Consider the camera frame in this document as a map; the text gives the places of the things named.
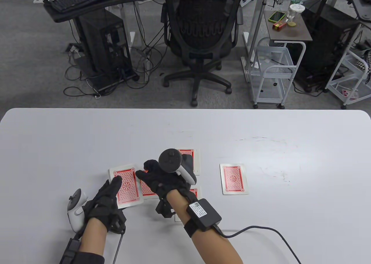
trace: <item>gray carpet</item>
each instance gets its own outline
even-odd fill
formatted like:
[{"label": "gray carpet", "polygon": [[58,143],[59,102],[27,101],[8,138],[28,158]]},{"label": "gray carpet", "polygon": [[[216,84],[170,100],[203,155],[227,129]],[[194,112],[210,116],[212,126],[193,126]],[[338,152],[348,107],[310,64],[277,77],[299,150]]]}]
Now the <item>gray carpet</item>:
[{"label": "gray carpet", "polygon": [[[69,66],[64,53],[69,42],[73,42],[68,22],[54,23],[41,4],[33,0],[0,0],[1,10],[1,49],[0,49],[0,119],[5,112],[14,107],[71,107],[71,108],[190,108],[191,80],[177,81],[170,88],[161,86],[161,73],[168,74],[182,68],[179,58],[169,50],[160,67],[151,75],[150,83],[140,90],[129,89],[120,85],[107,97],[95,99],[91,96],[67,97],[62,91],[68,86],[78,86],[91,91],[85,82],[68,81],[64,78]],[[288,0],[282,6],[287,8]],[[255,3],[251,2],[244,9],[244,26],[249,30]],[[343,0],[338,0],[337,7],[355,15],[353,9]],[[126,5],[126,14],[130,31],[138,31],[132,5]],[[146,39],[152,39],[160,30],[161,6],[154,2],[140,5]],[[267,36],[263,23],[259,37]],[[163,53],[165,46],[159,50]],[[223,69],[218,75],[231,81],[233,93],[226,95],[224,88],[217,84],[202,82],[199,90],[198,108],[201,109],[251,109],[252,98],[249,86],[245,82],[240,56],[245,55],[245,47],[240,33],[239,43],[231,54],[223,60]],[[139,55],[133,53],[135,65]],[[156,63],[159,56],[153,52],[152,60]],[[77,75],[72,70],[70,77]],[[339,109],[340,100],[331,93],[323,93],[317,98],[291,91],[286,102],[287,109]],[[274,104],[260,104],[260,109],[274,109]],[[349,109],[364,110],[371,114],[371,101],[365,100]]]}]

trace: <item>smartphone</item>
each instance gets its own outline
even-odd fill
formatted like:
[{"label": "smartphone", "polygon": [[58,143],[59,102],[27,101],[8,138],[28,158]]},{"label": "smartphone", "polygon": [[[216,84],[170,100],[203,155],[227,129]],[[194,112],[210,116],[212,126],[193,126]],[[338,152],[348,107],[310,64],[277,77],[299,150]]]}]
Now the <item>smartphone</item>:
[{"label": "smartphone", "polygon": [[285,16],[286,16],[286,14],[284,12],[275,11],[273,13],[273,15],[270,16],[270,18],[268,19],[268,21],[269,22],[276,23],[276,22],[282,20]]}]

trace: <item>table surface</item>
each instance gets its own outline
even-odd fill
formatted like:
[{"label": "table surface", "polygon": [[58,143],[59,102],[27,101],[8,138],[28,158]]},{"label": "table surface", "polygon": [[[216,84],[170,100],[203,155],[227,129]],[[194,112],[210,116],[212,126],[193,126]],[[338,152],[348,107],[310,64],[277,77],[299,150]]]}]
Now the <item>table surface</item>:
[{"label": "table surface", "polygon": [[264,11],[265,24],[267,25],[268,34],[271,40],[286,40],[286,41],[311,41],[312,37],[304,23],[302,16],[295,19],[297,24],[294,27],[286,25],[281,31],[274,30],[273,23],[269,22],[270,16],[274,11]]},{"label": "table surface", "polygon": [[[0,122],[2,263],[58,263],[73,236],[68,197],[82,188],[92,198],[110,167],[170,147],[200,149],[202,196],[225,233],[269,226],[302,263],[368,263],[370,128],[363,111],[12,109]],[[220,163],[246,165],[249,195],[222,194]],[[156,204],[124,210],[117,263],[203,263]],[[107,237],[107,264],[118,240]],[[244,263],[296,263],[274,232],[231,242]]]}]

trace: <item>chair armrest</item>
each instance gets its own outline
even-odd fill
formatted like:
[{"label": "chair armrest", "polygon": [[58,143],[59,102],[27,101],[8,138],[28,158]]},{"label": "chair armrest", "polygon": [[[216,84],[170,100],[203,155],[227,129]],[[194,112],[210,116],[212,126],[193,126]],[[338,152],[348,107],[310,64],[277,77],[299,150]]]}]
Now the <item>chair armrest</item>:
[{"label": "chair armrest", "polygon": [[237,9],[236,24],[237,25],[242,25],[243,24],[243,13],[242,13],[241,5],[239,5],[238,9]]},{"label": "chair armrest", "polygon": [[163,3],[163,8],[161,11],[161,23],[163,23],[163,41],[168,46],[169,41],[167,40],[167,7],[166,3]]},{"label": "chair armrest", "polygon": [[237,45],[238,40],[238,26],[243,24],[243,14],[241,5],[238,6],[236,21],[234,22],[234,39],[232,47],[234,48]]}]

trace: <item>computer tower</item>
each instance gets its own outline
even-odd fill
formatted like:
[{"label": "computer tower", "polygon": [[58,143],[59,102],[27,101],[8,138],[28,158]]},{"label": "computer tower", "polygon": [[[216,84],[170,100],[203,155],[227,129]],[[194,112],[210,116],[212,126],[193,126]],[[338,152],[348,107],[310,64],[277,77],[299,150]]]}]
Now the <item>computer tower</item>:
[{"label": "computer tower", "polygon": [[96,89],[122,80],[122,74],[126,74],[126,78],[135,75],[121,18],[106,9],[99,9],[82,15],[80,21],[85,37],[85,56],[89,57],[85,62],[89,62],[94,71],[91,81]]},{"label": "computer tower", "polygon": [[[303,3],[306,9],[302,18],[313,41],[306,43],[306,51],[295,80],[307,92],[313,86],[323,85],[329,80],[359,24],[358,20],[327,4],[321,14],[316,15],[320,3],[319,0],[307,0]],[[288,49],[296,63],[301,47],[288,45]]]}]

